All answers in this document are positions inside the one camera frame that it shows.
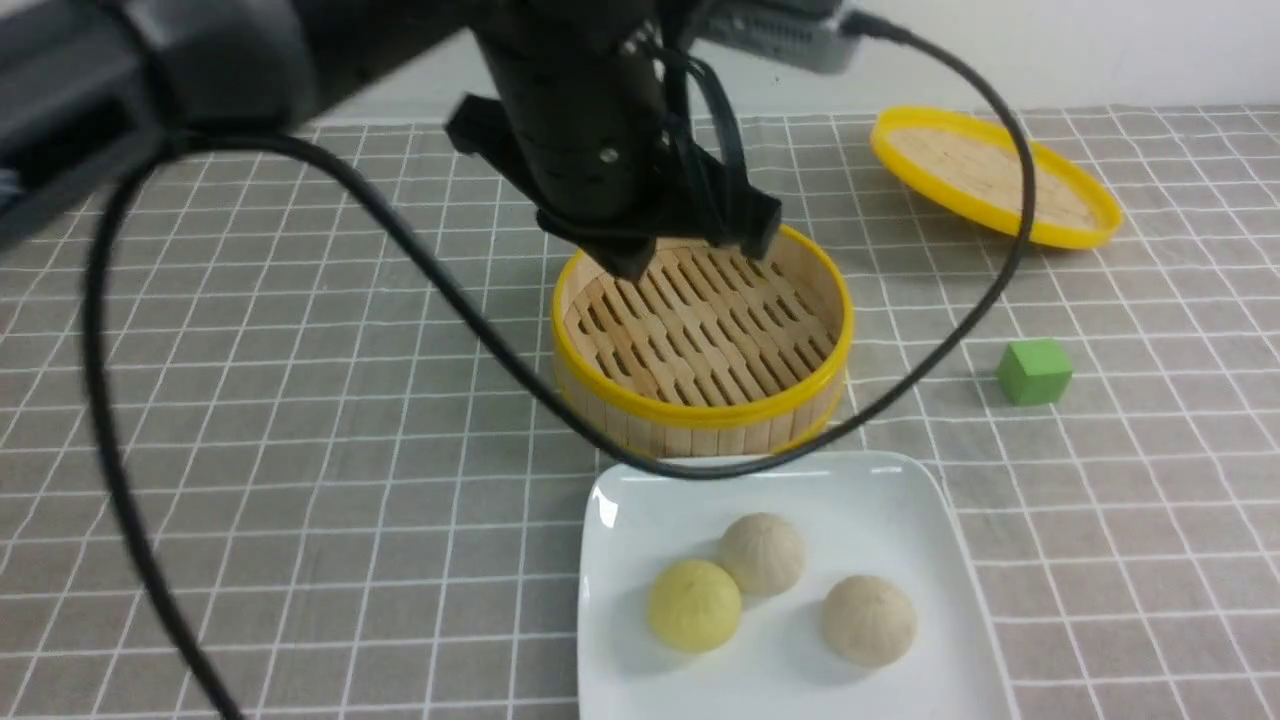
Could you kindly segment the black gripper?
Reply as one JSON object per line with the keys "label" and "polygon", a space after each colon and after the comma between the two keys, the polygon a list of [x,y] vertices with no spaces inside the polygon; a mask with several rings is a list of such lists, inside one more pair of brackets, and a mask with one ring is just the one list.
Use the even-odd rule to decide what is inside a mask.
{"label": "black gripper", "polygon": [[764,261],[783,205],[750,188],[723,87],[689,55],[710,6],[471,1],[497,96],[465,96],[447,136],[614,278],[639,282],[659,237]]}

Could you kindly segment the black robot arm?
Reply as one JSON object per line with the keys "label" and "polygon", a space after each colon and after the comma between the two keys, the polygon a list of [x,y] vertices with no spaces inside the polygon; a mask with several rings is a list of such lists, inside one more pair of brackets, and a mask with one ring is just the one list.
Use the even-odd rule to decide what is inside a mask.
{"label": "black robot arm", "polygon": [[659,240],[760,259],[781,205],[689,138],[646,32],[667,1],[5,1],[3,247],[198,137],[289,133],[456,35],[497,97],[445,132],[538,224],[636,281]]}

